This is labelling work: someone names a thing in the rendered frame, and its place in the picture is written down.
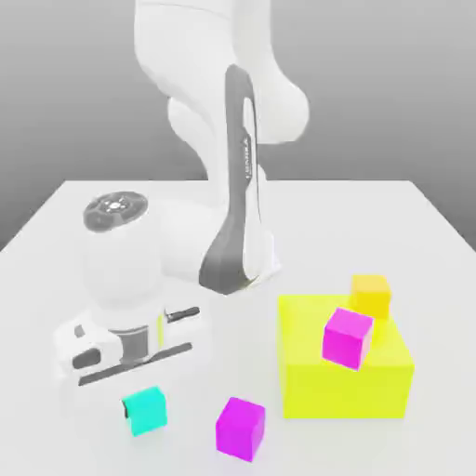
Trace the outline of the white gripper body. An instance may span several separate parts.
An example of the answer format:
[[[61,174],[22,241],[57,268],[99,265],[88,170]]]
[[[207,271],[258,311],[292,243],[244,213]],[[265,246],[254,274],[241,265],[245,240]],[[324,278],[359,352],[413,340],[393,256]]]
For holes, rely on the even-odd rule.
[[[207,325],[167,325],[156,336],[140,329],[124,339],[96,329],[75,340],[78,351],[63,365],[63,415],[127,415],[126,401],[150,387],[171,388],[207,364]]]

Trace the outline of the small cyan cube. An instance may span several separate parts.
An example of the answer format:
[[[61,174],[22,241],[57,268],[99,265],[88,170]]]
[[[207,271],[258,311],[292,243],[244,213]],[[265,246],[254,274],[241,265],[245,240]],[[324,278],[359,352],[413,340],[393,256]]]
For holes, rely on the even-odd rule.
[[[158,387],[149,387],[130,394],[121,402],[134,437],[167,425],[166,399]]]

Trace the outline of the small magenta cube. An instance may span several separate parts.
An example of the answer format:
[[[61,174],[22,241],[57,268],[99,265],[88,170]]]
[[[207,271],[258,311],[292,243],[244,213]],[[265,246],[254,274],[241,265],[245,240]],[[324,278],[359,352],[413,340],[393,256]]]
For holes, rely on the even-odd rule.
[[[264,436],[265,422],[264,406],[231,397],[216,422],[217,450],[252,462]]]
[[[358,371],[369,352],[374,319],[337,307],[324,327],[322,357]]]

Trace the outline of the small orange cube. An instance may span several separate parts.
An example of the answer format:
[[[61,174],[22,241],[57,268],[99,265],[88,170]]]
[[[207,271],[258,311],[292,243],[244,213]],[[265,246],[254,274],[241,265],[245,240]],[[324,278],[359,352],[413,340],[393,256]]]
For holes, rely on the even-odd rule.
[[[351,278],[350,307],[380,320],[390,316],[391,291],[387,278],[377,274],[354,274]]]

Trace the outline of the large yellow box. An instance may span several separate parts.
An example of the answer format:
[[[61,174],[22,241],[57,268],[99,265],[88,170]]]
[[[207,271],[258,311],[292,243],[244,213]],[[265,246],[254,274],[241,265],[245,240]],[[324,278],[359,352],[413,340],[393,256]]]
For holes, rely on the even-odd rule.
[[[280,295],[277,364],[285,418],[403,418],[415,363],[392,317],[359,370],[322,358],[324,326],[347,295]]]

